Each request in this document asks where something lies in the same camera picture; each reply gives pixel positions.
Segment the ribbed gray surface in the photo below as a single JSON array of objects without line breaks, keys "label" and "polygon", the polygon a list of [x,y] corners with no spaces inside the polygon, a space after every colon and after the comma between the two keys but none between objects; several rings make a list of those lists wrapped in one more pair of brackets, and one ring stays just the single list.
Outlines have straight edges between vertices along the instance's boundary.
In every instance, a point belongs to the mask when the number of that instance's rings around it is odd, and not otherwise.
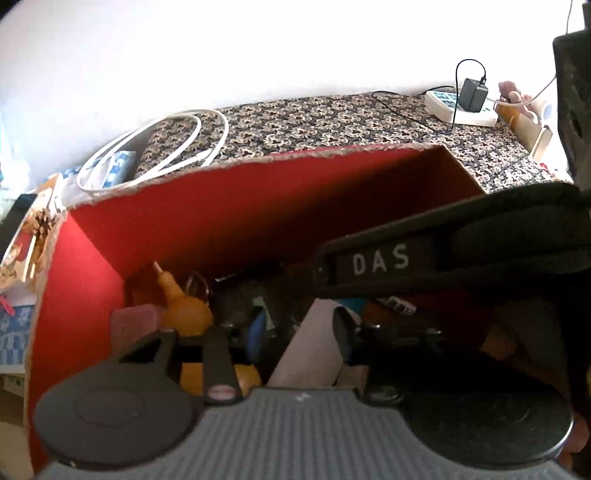
[{"label": "ribbed gray surface", "polygon": [[117,472],[52,463],[41,480],[561,480],[554,462],[518,471],[478,470],[426,448],[400,413],[353,392],[257,389],[243,403],[210,409],[175,450]]}]

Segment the red cardboard box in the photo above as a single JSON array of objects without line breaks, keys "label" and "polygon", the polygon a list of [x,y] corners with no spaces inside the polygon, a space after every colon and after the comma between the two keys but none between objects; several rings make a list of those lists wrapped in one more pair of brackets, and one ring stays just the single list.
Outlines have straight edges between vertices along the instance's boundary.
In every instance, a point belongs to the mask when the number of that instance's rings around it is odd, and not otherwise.
[{"label": "red cardboard box", "polygon": [[[71,210],[31,331],[28,425],[46,390],[109,356],[109,315],[142,303],[153,261],[181,278],[306,260],[326,240],[480,194],[444,147],[366,145],[197,168]],[[33,428],[30,452],[39,471]]]}]

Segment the white cable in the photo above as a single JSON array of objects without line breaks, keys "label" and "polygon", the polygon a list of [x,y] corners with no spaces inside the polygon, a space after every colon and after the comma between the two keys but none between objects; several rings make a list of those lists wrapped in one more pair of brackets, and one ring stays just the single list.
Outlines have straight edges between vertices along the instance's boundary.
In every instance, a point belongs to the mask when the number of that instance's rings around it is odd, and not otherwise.
[{"label": "white cable", "polygon": [[[569,33],[569,23],[570,23],[570,14],[573,12],[573,0],[570,0],[570,5],[569,5],[569,14],[566,16],[566,33]],[[520,102],[520,103],[508,103],[508,102],[501,102],[500,100],[493,100],[492,98],[486,98],[487,100],[490,100],[491,102],[495,102],[497,105],[506,105],[506,106],[525,106],[525,105],[529,105],[531,102],[533,102],[534,100],[536,100],[540,95],[542,95],[542,93],[544,93],[546,91],[546,89],[552,85],[552,82],[556,80],[556,74],[554,74],[554,76],[552,77],[552,80],[550,80],[548,82],[548,85],[546,85],[544,88],[542,88],[540,90],[540,92],[533,97],[529,102]]]},{"label": "white cable", "polygon": [[[173,160],[175,160],[181,153],[183,153],[189,147],[189,145],[191,143],[193,143],[195,138],[197,138],[197,136],[199,135],[199,132],[201,131],[202,122],[201,122],[201,119],[195,115],[196,113],[215,113],[218,117],[220,117],[222,119],[223,133],[222,133],[220,140],[217,142],[216,146],[213,149],[208,148],[207,150],[201,151],[186,160],[183,160],[183,161],[178,162],[174,165],[166,167]],[[178,147],[174,152],[172,152],[168,157],[161,160],[157,165],[153,166],[150,170],[148,170],[144,174],[140,175],[136,179],[126,181],[126,182],[120,183],[118,185],[113,185],[112,187],[105,187],[105,188],[101,188],[101,189],[96,189],[91,186],[92,180],[94,180],[96,173],[99,171],[99,167],[101,165],[103,165],[105,162],[110,161],[111,157],[116,152],[123,149],[123,147],[127,143],[129,143],[137,135],[144,132],[148,128],[154,126],[155,124],[157,124],[163,120],[173,119],[173,118],[189,118],[189,119],[194,120],[197,125],[196,125],[195,129],[193,130],[193,132],[191,133],[191,135],[189,135],[188,139],[186,139],[185,142],[183,142],[183,144],[180,147]],[[228,119],[226,118],[226,116],[223,113],[221,113],[217,110],[210,110],[210,109],[188,110],[188,111],[184,111],[184,112],[173,113],[172,115],[167,115],[162,118],[158,118],[156,120],[153,120],[153,121],[145,124],[143,127],[138,128],[137,130],[130,130],[129,132],[126,132],[123,135],[115,138],[114,140],[112,140],[111,142],[106,144],[104,147],[102,147],[99,151],[97,151],[94,155],[92,155],[84,163],[84,165],[80,169],[80,173],[78,174],[78,176],[76,178],[76,184],[78,185],[78,187],[80,189],[84,190],[87,193],[90,193],[93,195],[99,195],[101,193],[112,192],[115,190],[122,190],[122,189],[136,186],[136,185],[142,183],[143,181],[152,180],[157,177],[161,177],[163,175],[171,173],[172,171],[186,167],[187,165],[190,165],[191,163],[195,163],[196,161],[199,161],[199,160],[203,160],[203,163],[201,164],[202,167],[207,167],[213,161],[213,159],[219,154],[219,151],[224,146],[224,143],[226,142],[226,139],[228,137],[228,133],[229,133]],[[100,156],[102,156],[102,158],[97,163],[97,165],[95,165],[94,167],[91,167],[91,165]],[[88,178],[86,179],[86,181],[83,183],[83,176],[84,176],[83,172],[88,171],[90,169],[92,169],[92,170],[90,171],[90,174],[88,175]]]},{"label": "white cable", "polygon": [[552,82],[554,82],[556,80],[556,75],[554,75],[552,77],[552,80],[549,81],[548,85],[546,85],[544,88],[542,88],[540,90],[540,92],[533,97],[530,101],[528,102],[520,102],[520,103],[508,103],[508,102],[501,102],[500,100],[493,100],[492,98],[486,98],[487,100],[490,100],[491,102],[495,102],[497,105],[507,105],[507,106],[525,106],[525,105],[529,105],[531,102],[533,102],[536,98],[538,98],[540,95],[542,95],[542,93],[545,92],[545,90],[552,85]]}]

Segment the floral patterned fabric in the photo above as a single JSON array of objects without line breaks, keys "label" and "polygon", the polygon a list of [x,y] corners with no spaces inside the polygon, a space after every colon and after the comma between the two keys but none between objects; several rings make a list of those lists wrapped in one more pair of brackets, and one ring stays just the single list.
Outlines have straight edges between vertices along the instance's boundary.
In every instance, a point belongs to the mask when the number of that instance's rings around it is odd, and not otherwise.
[{"label": "floral patterned fabric", "polygon": [[[230,131],[214,164],[309,148],[416,142],[445,145],[489,193],[552,180],[529,158],[506,123],[499,121],[493,128],[456,125],[448,133],[449,125],[425,110],[423,95],[334,95],[246,104],[220,111],[228,118]],[[203,115],[202,122],[201,133],[176,161],[217,143],[222,133],[221,120],[212,114]],[[194,127],[189,119],[158,124],[135,177],[172,153]]]}]

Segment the charger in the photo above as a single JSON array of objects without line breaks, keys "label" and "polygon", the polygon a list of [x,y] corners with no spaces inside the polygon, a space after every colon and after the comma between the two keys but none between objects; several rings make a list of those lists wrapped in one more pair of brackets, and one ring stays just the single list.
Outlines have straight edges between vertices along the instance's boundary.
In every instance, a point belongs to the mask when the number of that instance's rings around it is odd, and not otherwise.
[{"label": "charger", "polygon": [[480,112],[482,105],[488,96],[488,88],[485,85],[486,76],[478,80],[466,79],[457,99],[457,104],[466,112]]}]

